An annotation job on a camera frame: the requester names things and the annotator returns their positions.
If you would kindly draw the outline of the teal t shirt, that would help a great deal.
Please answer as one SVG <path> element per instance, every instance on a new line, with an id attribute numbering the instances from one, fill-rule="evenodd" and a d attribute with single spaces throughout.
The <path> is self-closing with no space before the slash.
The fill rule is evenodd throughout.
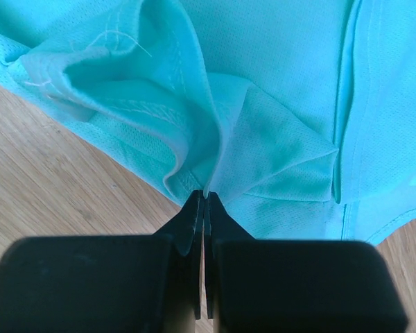
<path id="1" fill-rule="evenodd" d="M 416 219 L 416 1 L 0 1 L 0 85 L 258 238 Z"/>

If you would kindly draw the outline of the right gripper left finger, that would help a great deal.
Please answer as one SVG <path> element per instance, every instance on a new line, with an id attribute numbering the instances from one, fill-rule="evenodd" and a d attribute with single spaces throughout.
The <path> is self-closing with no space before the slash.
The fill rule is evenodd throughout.
<path id="1" fill-rule="evenodd" d="M 0 259 L 0 332 L 194 332 L 203 194 L 153 234 L 27 237 Z"/>

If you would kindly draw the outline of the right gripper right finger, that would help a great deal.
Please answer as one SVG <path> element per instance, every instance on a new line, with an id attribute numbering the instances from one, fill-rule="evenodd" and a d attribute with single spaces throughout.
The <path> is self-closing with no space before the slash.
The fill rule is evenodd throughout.
<path id="1" fill-rule="evenodd" d="M 384 258 L 362 241 L 255 239 L 217 194 L 204 210 L 207 315 L 216 332 L 405 332 Z"/>

